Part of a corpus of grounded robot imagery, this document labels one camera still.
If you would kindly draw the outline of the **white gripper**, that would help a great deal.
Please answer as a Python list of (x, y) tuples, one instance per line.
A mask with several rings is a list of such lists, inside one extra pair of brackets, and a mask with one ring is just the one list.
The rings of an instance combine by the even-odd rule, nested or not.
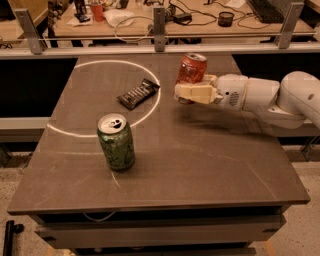
[(214, 102), (220, 108), (239, 111), (244, 104), (248, 80), (243, 75), (227, 74), (217, 79), (216, 75), (207, 74), (203, 77), (205, 84), (177, 84), (174, 98), (183, 104)]

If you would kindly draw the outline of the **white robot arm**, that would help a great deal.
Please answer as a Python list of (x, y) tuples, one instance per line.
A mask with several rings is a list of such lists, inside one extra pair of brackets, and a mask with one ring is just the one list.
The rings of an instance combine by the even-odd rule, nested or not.
[(195, 84), (177, 83), (174, 98), (251, 112), (282, 128), (298, 128), (305, 120), (320, 128), (320, 80), (302, 71), (287, 74), (281, 82), (237, 74), (205, 75)]

